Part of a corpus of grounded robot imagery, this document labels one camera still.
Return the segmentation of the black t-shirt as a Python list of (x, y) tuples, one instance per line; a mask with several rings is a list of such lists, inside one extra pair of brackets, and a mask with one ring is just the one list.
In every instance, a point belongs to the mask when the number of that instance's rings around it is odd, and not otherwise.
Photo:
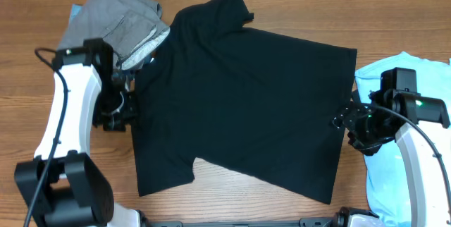
[(135, 78), (137, 186), (145, 196), (194, 180), (203, 159), (328, 204), (357, 50), (248, 27), (244, 0), (179, 11)]

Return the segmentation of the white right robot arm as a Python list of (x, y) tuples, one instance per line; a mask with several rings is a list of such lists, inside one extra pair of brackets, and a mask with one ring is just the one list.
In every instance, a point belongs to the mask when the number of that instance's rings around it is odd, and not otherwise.
[(381, 74), (371, 103), (352, 100), (333, 119), (348, 129), (349, 144), (372, 156), (394, 141), (407, 176), (413, 226), (450, 225), (450, 118), (442, 99), (417, 92), (416, 72), (394, 68)]

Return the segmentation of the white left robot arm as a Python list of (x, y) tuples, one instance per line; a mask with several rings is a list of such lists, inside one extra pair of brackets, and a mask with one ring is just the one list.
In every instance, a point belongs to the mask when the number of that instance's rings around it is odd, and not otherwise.
[(93, 127), (124, 132), (138, 107), (128, 79), (113, 70), (113, 48), (101, 38), (54, 50), (54, 98), (42, 141), (14, 179), (27, 205), (25, 226), (148, 226), (139, 210), (115, 202), (90, 157)]

